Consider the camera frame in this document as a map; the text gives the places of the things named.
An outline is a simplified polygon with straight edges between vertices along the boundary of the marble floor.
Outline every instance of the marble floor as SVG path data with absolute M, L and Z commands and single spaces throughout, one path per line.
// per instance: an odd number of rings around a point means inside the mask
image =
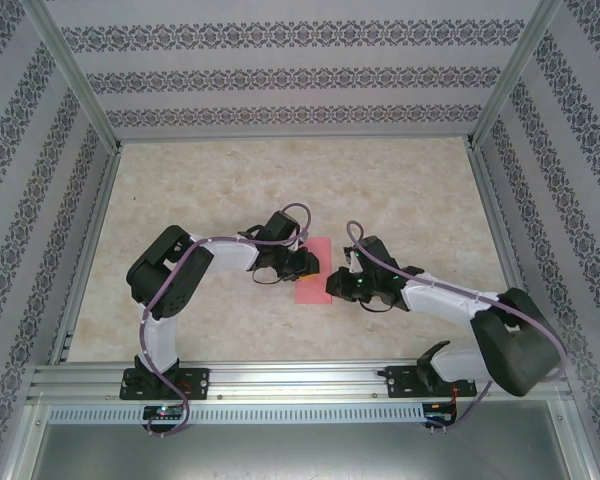
M 124 147 L 69 361 L 131 361 L 139 315 L 125 275 L 171 224 L 202 236 L 266 222 L 284 205 L 312 210 L 344 265 L 347 220 L 380 237 L 400 265 L 467 287 L 505 282 L 460 138 L 133 144 Z M 297 214 L 304 222 L 301 211 Z M 296 305 L 294 285 L 249 272 L 207 275 L 179 316 L 183 360 L 411 358 L 472 335 L 425 314 L 357 304 Z

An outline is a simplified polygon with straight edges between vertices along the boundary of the pink block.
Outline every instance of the pink block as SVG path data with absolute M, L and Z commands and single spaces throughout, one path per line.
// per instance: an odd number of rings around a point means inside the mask
M 312 237 L 307 248 L 320 261 L 320 273 L 296 281 L 296 303 L 300 305 L 331 305 L 331 295 L 325 289 L 331 275 L 331 239 Z

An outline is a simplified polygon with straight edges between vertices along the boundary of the wire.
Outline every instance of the wire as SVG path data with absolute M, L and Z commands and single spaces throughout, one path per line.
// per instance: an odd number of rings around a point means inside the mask
M 360 302 L 360 306 L 362 307 L 363 310 L 366 310 L 367 312 L 371 312 L 371 313 L 385 313 L 393 308 L 393 304 L 391 304 L 391 306 L 385 310 L 374 310 L 373 308 L 369 308 L 364 303 L 362 303 L 362 300 L 360 300 L 359 302 Z
M 280 277 L 275 282 L 260 282 L 260 281 L 256 280 L 256 271 L 254 270 L 253 273 L 251 274 L 251 280 L 256 282 L 258 285 L 275 285 L 276 283 L 280 283 L 282 280 L 284 280 L 284 278 Z
M 358 230 L 360 230 L 360 236 L 358 238 L 355 237 L 355 235 L 353 234 L 351 227 L 355 226 L 358 228 Z M 442 290 L 447 290 L 449 292 L 452 293 L 456 293 L 458 295 L 462 295 L 464 297 L 470 298 L 472 300 L 476 300 L 479 302 L 483 302 L 486 303 L 488 305 L 491 305 L 493 307 L 499 308 L 500 310 L 504 310 L 507 313 L 510 313 L 512 315 L 515 315 L 516 317 L 518 317 L 520 320 L 523 320 L 524 322 L 530 324 L 531 326 L 537 328 L 538 330 L 540 330 L 540 333 L 542 333 L 545 337 L 547 337 L 547 339 L 553 344 L 553 346 L 556 348 L 556 350 L 558 351 L 558 355 L 560 356 L 560 366 L 558 367 L 557 371 L 554 372 L 551 375 L 548 375 L 547 377 L 544 378 L 543 381 L 545 382 L 551 382 L 553 380 L 557 380 L 559 378 L 562 378 L 565 374 L 565 370 L 567 368 L 567 352 L 565 350 L 565 348 L 562 346 L 562 343 L 560 343 L 560 340 L 553 334 L 551 333 L 551 331 L 549 329 L 547 329 L 544 325 L 542 325 L 540 322 L 538 322 L 536 319 L 531 318 L 529 315 L 527 315 L 526 313 L 523 313 L 513 307 L 510 307 L 509 305 L 506 305 L 502 302 L 499 302 L 497 300 L 492 300 L 488 297 L 482 296 L 482 295 L 476 295 L 473 292 L 469 292 L 467 290 L 464 290 L 462 288 L 458 288 L 454 285 L 448 285 L 446 283 L 441 283 L 441 282 L 435 282 L 433 280 L 428 280 L 426 278 L 422 278 L 422 277 L 416 277 L 414 275 L 411 275 L 407 272 L 403 272 L 402 270 L 399 270 L 395 267 L 392 267 L 391 265 L 389 265 L 388 263 L 383 262 L 382 260 L 374 257 L 370 252 L 367 251 L 366 248 L 364 248 L 361 244 L 360 244 L 360 240 L 364 237 L 364 228 L 362 227 L 362 225 L 359 222 L 356 222 L 355 220 L 349 220 L 347 222 L 347 235 L 349 235 L 349 238 L 351 239 L 351 241 L 353 242 L 353 244 L 356 246 L 356 248 L 362 252 L 362 254 L 367 257 L 369 260 L 371 260 L 373 263 L 375 263 L 376 265 L 379 265 L 383 268 L 385 268 L 386 270 L 389 270 L 390 272 L 393 272 L 396 275 L 399 275 L 401 277 L 406 278 L 407 280 L 413 280 L 415 282 L 418 283 L 422 283 L 424 285 L 428 285 L 432 288 L 440 288 Z M 484 391 L 480 394 L 480 397 L 478 397 L 478 400 L 476 400 L 476 402 L 479 402 L 480 400 L 482 400 L 483 394 L 486 395 L 489 387 L 491 386 L 491 382 L 489 382 L 487 384 L 487 387 L 484 389 Z M 458 420 L 458 422 L 456 422 L 454 425 L 458 424 L 465 416 L 467 413 L 469 413 L 469 411 L 472 409 L 472 407 L 469 407 L 469 410 L 467 410 L 465 412 L 465 415 L 463 415 L 460 420 Z
M 167 437 L 167 436 L 173 435 L 175 433 L 178 433 L 180 430 L 182 430 L 187 425 L 187 423 L 189 422 L 189 417 L 191 416 L 191 407 L 189 405 L 189 399 L 187 398 L 187 396 L 184 394 L 184 392 L 182 392 L 182 390 L 180 390 L 173 383 L 171 383 L 169 381 L 169 379 L 162 374 L 162 372 L 160 372 L 158 367 L 156 367 L 155 363 L 153 363 L 153 359 L 151 358 L 151 355 L 149 354 L 149 349 L 147 348 L 147 342 L 145 339 L 145 330 L 146 330 L 147 320 L 149 319 L 149 315 L 151 314 L 151 310 L 153 309 L 153 307 L 156 306 L 156 304 L 160 301 L 160 299 L 165 294 L 167 289 L 171 286 L 173 279 L 175 278 L 175 276 L 178 274 L 178 272 L 182 268 L 182 265 L 184 265 L 184 263 L 187 261 L 187 259 L 191 255 L 191 252 L 193 252 L 196 248 L 198 248 L 200 245 L 202 245 L 204 243 L 237 242 L 237 243 L 246 243 L 246 244 L 251 244 L 251 245 L 292 245 L 296 240 L 301 239 L 309 231 L 309 226 L 311 225 L 311 211 L 303 203 L 294 202 L 294 203 L 290 203 L 289 205 L 284 207 L 282 209 L 282 212 L 284 213 L 293 207 L 300 207 L 307 213 L 307 223 L 305 224 L 305 226 L 300 230 L 300 232 L 297 235 L 295 235 L 291 238 L 288 238 L 287 240 L 265 241 L 265 240 L 255 240 L 255 239 L 244 238 L 244 237 L 209 237 L 209 238 L 202 238 L 202 239 L 198 240 L 197 242 L 194 242 L 189 248 L 187 248 L 187 250 L 184 252 L 184 254 L 180 258 L 180 260 L 178 260 L 178 263 L 176 263 L 175 266 L 173 267 L 173 270 L 171 271 L 171 273 L 169 274 L 167 279 L 164 281 L 162 286 L 158 289 L 158 291 L 153 296 L 151 301 L 145 307 L 144 311 L 142 312 L 142 320 L 140 321 L 140 332 L 139 332 L 140 348 L 142 350 L 142 353 L 144 354 L 144 358 L 145 358 L 147 365 L 149 366 L 149 369 L 151 370 L 151 372 L 153 372 L 153 374 L 156 377 L 158 377 L 162 381 L 162 383 L 164 383 L 167 387 L 169 387 L 169 389 L 171 391 L 175 392 L 178 395 L 178 397 L 180 397 L 182 399 L 182 404 L 184 405 L 184 409 L 185 409 L 185 414 L 183 416 L 182 421 L 178 425 L 173 427 L 171 430 L 169 430 L 168 432 L 154 432 L 153 430 L 151 430 L 151 423 L 153 422 L 154 419 L 153 418 L 149 419 L 149 421 L 147 422 L 147 431 L 149 432 L 149 436 L 156 435 L 156 436 L 159 436 L 162 438 L 162 437 Z

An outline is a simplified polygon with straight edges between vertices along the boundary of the enclosure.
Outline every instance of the enclosure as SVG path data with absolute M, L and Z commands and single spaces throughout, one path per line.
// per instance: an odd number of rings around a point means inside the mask
M 149 438 L 130 266 L 291 202 L 329 273 L 355 219 L 401 266 L 528 292 L 566 377 L 429 431 L 455 384 L 378 372 L 471 331 L 218 272 L 178 315 L 204 399 Z M 0 478 L 279 476 L 600 478 L 600 0 L 0 0 Z

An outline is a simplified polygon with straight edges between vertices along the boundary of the patterned wallpaper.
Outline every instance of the patterned wallpaper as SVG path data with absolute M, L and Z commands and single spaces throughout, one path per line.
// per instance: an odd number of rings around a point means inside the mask
M 562 5 L 483 155 L 525 286 L 570 352 L 600 465 L 600 0 Z
M 537 0 L 47 3 L 123 139 L 469 133 Z
M 108 157 L 21 6 L 0 0 L 0 454 L 49 359 Z

